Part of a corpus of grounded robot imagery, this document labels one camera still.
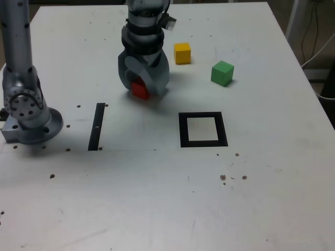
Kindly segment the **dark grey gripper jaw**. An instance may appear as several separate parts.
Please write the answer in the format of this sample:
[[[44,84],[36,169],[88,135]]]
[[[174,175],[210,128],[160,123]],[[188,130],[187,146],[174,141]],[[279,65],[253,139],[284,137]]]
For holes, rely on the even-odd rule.
[[[126,67],[126,56],[126,51],[122,51],[122,53],[118,56],[118,74],[124,87],[128,90],[131,90],[131,83],[137,78],[137,75]]]

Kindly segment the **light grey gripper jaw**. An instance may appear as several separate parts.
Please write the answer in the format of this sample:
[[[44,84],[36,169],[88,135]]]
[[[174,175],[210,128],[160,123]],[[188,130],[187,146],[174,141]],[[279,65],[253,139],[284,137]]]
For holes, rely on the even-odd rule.
[[[160,96],[170,80],[168,59],[163,50],[152,55],[127,55],[125,57],[125,86],[140,78],[150,95]]]

